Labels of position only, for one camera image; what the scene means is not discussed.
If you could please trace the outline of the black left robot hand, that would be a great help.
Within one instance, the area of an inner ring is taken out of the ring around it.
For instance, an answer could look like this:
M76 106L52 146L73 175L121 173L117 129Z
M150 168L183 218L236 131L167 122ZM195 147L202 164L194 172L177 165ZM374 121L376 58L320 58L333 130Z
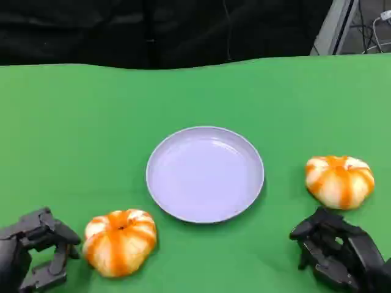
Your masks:
M1 292L45 292L67 280L68 259L79 259L81 238L50 208L25 214L1 229ZM53 259L30 268L31 250L54 247Z

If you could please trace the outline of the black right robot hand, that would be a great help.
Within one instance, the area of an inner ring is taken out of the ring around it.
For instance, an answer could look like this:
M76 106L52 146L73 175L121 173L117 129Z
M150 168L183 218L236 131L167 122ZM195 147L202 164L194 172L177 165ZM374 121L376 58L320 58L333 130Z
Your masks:
M290 233L301 249L298 269L340 292L390 292L390 260L370 235L328 208L317 210Z

